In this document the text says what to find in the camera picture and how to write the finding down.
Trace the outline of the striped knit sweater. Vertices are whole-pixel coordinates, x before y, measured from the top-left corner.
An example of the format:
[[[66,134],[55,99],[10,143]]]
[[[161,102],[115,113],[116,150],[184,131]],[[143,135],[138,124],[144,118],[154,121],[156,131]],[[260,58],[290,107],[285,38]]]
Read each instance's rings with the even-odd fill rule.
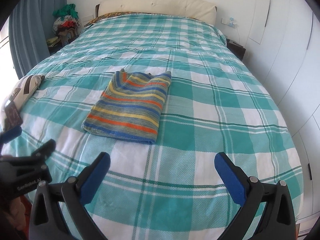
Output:
[[[154,144],[171,72],[151,75],[116,71],[82,123],[94,135]]]

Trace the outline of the pile of clothes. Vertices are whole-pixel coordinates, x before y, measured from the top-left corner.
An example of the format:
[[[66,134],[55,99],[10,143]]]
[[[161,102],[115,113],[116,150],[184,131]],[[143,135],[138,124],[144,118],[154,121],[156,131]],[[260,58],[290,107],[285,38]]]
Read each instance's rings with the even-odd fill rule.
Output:
[[[71,3],[53,12],[55,21],[52,31],[55,36],[47,40],[48,48],[53,48],[59,43],[64,47],[78,37],[81,21],[75,8],[76,5]]]

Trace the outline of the black smartphone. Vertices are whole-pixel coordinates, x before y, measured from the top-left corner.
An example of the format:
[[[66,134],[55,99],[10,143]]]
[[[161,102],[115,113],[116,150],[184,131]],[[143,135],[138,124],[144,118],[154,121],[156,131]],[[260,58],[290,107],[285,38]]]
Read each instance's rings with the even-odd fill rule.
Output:
[[[8,131],[12,128],[15,128],[16,126],[21,126],[23,124],[23,120],[20,117],[20,113],[17,110],[17,107],[15,106],[14,102],[9,102],[5,108],[5,120],[4,120],[4,130]]]

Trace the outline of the orange fleece garment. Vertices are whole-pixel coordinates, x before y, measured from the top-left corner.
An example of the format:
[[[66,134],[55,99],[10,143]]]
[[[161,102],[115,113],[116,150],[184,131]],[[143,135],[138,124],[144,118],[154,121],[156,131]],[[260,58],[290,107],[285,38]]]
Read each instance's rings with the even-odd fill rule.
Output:
[[[29,239],[31,207],[25,196],[1,199],[1,239]]]

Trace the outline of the chevron patterned pillow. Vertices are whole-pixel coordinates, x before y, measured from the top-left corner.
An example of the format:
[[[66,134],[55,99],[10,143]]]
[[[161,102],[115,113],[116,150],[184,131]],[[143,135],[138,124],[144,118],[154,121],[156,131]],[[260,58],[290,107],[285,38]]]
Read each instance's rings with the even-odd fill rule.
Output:
[[[36,92],[44,80],[44,75],[29,75],[18,81],[12,93],[5,99],[5,102],[1,106],[2,131],[7,131],[13,128],[13,125],[8,119],[8,115],[10,115],[10,112],[12,112],[13,109],[16,109],[17,112],[20,113],[23,106]]]

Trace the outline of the dark nightstand left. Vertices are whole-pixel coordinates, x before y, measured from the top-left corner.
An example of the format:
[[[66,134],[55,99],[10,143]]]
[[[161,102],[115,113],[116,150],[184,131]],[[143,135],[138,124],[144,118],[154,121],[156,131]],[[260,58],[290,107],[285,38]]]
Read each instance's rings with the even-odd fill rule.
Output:
[[[57,51],[59,51],[60,49],[62,49],[63,47],[65,47],[66,45],[72,43],[74,40],[76,40],[77,37],[71,38],[70,40],[68,40],[67,42],[65,42],[64,44],[62,44],[61,42],[56,44],[54,47],[52,48],[48,48],[49,50],[49,54],[53,55],[55,54]]]

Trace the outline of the dark nightstand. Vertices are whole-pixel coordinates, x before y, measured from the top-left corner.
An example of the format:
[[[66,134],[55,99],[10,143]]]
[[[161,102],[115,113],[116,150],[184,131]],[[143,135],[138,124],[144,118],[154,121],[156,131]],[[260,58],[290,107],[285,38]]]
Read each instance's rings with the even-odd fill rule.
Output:
[[[52,48],[48,48],[49,50],[49,54],[53,55],[55,54],[57,51],[59,51],[60,49],[62,49],[63,47],[65,47],[66,45],[72,43],[74,40],[76,40],[77,37],[71,38],[70,40],[68,40],[67,42],[65,42],[64,44],[62,44],[61,42],[56,44],[54,47]]]
[[[244,59],[244,55],[246,52],[246,48],[242,45],[238,44],[237,42],[226,38],[227,41],[227,48],[240,60]]]

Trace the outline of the blue curtain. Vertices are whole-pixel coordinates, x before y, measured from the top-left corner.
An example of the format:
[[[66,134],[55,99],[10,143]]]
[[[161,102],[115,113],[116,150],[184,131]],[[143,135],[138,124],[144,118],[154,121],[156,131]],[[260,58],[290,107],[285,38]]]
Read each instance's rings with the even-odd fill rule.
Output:
[[[67,0],[20,0],[9,16],[11,57],[18,78],[50,56],[46,40],[53,37],[53,12]]]

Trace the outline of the teal plaid bedspread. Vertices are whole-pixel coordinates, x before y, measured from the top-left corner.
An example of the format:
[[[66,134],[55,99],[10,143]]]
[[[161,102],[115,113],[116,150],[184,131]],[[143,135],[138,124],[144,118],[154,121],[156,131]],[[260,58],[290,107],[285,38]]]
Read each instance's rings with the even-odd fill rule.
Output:
[[[153,145],[81,127],[119,70],[172,74]],[[29,155],[54,139],[47,164],[60,183],[107,152],[110,170],[87,209],[108,239],[217,239],[239,209],[215,170],[218,152],[249,176],[286,181],[301,213],[303,172],[287,125],[211,25],[151,14],[103,19],[31,73],[46,78],[3,153]]]

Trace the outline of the white wardrobe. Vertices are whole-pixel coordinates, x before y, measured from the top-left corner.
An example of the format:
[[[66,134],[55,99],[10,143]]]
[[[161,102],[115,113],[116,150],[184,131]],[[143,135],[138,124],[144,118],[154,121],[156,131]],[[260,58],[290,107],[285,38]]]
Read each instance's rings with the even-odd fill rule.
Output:
[[[303,169],[302,221],[319,215],[319,20],[305,0],[256,0],[245,65],[287,124]]]

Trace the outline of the dark nightstand right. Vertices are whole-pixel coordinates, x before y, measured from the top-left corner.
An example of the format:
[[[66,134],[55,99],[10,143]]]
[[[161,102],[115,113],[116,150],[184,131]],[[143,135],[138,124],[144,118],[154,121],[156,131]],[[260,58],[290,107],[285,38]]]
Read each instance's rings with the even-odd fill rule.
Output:
[[[227,41],[227,48],[240,60],[244,59],[244,55],[246,52],[246,48],[242,45],[238,44],[237,42],[226,38]]]

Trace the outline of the cream padded headboard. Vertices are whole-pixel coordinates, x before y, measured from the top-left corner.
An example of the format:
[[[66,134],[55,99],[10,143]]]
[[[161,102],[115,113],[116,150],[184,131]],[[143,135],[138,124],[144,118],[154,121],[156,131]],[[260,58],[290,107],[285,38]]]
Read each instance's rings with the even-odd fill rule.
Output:
[[[203,0],[103,0],[95,7],[97,17],[129,11],[188,17],[214,25],[217,6]]]

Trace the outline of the wall socket with charger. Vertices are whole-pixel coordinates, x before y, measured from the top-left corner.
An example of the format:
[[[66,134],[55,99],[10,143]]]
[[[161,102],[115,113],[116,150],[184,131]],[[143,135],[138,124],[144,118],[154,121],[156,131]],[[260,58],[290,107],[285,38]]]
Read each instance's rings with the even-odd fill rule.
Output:
[[[234,22],[234,18],[221,18],[221,23],[231,28],[237,28],[237,24]]]

